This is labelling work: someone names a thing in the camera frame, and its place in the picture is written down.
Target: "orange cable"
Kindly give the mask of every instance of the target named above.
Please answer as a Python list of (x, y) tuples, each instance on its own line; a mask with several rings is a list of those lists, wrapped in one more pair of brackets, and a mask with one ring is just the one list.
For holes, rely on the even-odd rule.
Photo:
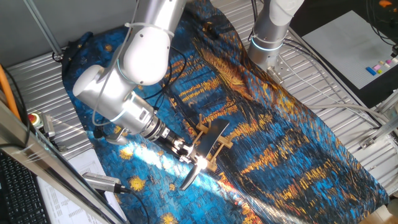
[(1, 87), (2, 87), (2, 90), (5, 94), (5, 96), (7, 98), (7, 103), (8, 103), (9, 109), (19, 120), (21, 120), (21, 117), (19, 116), (17, 104), (14, 99), (14, 94), (12, 94), (10, 83), (8, 82), (7, 76), (4, 73), (4, 70), (2, 69), (1, 65), (0, 65), (0, 84), (1, 84)]

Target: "black keyboard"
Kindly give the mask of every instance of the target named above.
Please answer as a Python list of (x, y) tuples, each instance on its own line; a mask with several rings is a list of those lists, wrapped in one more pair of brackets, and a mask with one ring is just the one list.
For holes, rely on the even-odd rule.
[(36, 176), (0, 150), (0, 208), (10, 224), (49, 223)]

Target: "paper sheet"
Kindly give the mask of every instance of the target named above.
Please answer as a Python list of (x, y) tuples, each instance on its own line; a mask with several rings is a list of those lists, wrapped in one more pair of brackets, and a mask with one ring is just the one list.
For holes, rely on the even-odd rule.
[[(100, 161), (94, 149), (87, 150), (69, 160), (70, 164), (79, 172), (92, 172), (95, 174), (105, 175), (105, 171), (101, 166)], [(46, 209), (49, 213), (51, 223), (58, 224), (81, 224), (92, 223), (100, 224), (98, 220), (93, 218), (90, 214), (86, 213), (82, 208), (66, 198), (58, 190), (55, 190), (51, 185), (46, 183), (41, 178), (39, 181), (40, 191), (43, 195)], [(116, 201), (115, 196), (111, 192), (105, 192), (105, 197), (108, 203), (117, 211), (120, 216), (127, 220), (120, 205)]]

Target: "cloth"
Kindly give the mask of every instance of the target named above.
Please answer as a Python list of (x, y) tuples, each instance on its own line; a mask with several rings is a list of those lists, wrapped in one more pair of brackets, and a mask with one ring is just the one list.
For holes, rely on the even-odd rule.
[[(70, 43), (63, 84), (105, 172), (143, 199), (151, 223), (358, 223), (389, 201), (330, 128), (250, 61), (234, 27), (208, 0), (185, 8), (172, 46), (188, 63), (182, 70), (184, 58), (170, 50), (172, 80), (181, 76), (157, 115), (188, 142), (198, 134), (199, 114), (204, 124), (227, 119), (224, 136), (234, 145), (220, 152), (215, 173), (202, 173), (186, 191), (178, 190), (191, 165), (139, 135), (127, 136), (127, 146), (107, 143), (91, 123), (92, 109), (72, 93), (89, 66), (109, 65), (126, 31), (87, 33)], [(160, 83), (136, 93), (156, 93), (169, 75), (170, 68)], [(106, 126), (104, 132), (117, 129)], [(118, 200), (131, 223), (146, 222), (132, 195)]]

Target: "red button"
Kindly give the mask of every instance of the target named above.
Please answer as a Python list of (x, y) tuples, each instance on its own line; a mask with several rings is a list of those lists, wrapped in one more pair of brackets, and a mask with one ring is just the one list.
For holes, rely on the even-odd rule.
[(29, 121), (32, 123), (34, 123), (36, 121), (36, 117), (32, 114), (29, 114), (27, 117), (29, 118)]

